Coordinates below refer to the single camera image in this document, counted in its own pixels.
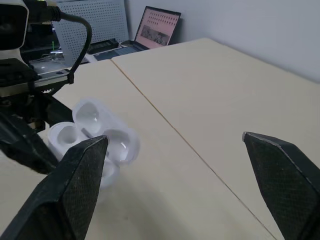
laptop screen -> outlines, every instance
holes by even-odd
[[[180,13],[146,7],[135,41],[149,49],[167,46],[178,23]]]

electronic equipment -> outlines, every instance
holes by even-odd
[[[25,62],[29,62],[39,60],[43,55],[48,56],[59,47],[58,37],[51,24],[28,24],[20,54]]]
[[[84,47],[70,70],[37,74],[20,56],[27,26],[61,19],[85,26]],[[73,121],[72,111],[52,95],[74,82],[91,38],[92,28],[86,20],[57,6],[39,0],[0,0],[0,150],[14,161],[48,174],[0,240],[85,239],[98,198],[108,139],[99,136],[83,141],[70,148],[58,164],[37,133],[45,129],[46,122],[52,126]]]
[[[105,41],[95,42],[90,45],[88,54],[96,54],[103,51],[116,49],[118,46],[119,46],[119,43],[115,38],[105,40]]]
[[[146,6],[132,46],[95,54],[100,61],[116,56],[168,46],[181,13]]]

laptop keyboard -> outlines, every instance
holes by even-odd
[[[137,50],[135,50],[133,47],[123,47],[123,48],[119,48],[117,50],[114,50],[117,54],[119,55],[125,55],[125,54],[132,54],[137,52]]]

pegboard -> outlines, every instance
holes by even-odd
[[[58,2],[67,14],[86,19],[92,27],[91,43],[115,38],[118,42],[129,39],[124,0],[82,0]],[[79,56],[87,37],[86,28],[77,22],[53,22],[65,64],[72,66]]]

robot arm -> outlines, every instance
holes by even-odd
[[[27,24],[61,19],[85,25],[85,45],[71,70],[39,76],[19,53]],[[47,6],[44,1],[0,0],[0,149],[18,163],[48,174],[0,240],[83,240],[86,236],[98,198],[108,139],[99,136],[83,141],[70,148],[58,164],[37,133],[45,129],[45,122],[52,126],[73,121],[71,110],[52,95],[73,83],[91,36],[86,20]]]
[[[71,70],[38,75],[21,59],[28,24],[65,19],[85,25],[87,38]],[[55,169],[57,160],[38,132],[45,122],[72,122],[72,112],[52,95],[74,82],[74,73],[84,58],[92,37],[90,24],[38,0],[0,0],[0,149],[7,157],[39,173]]]
[[[320,170],[294,144],[244,132],[261,195],[285,240],[320,239]]]

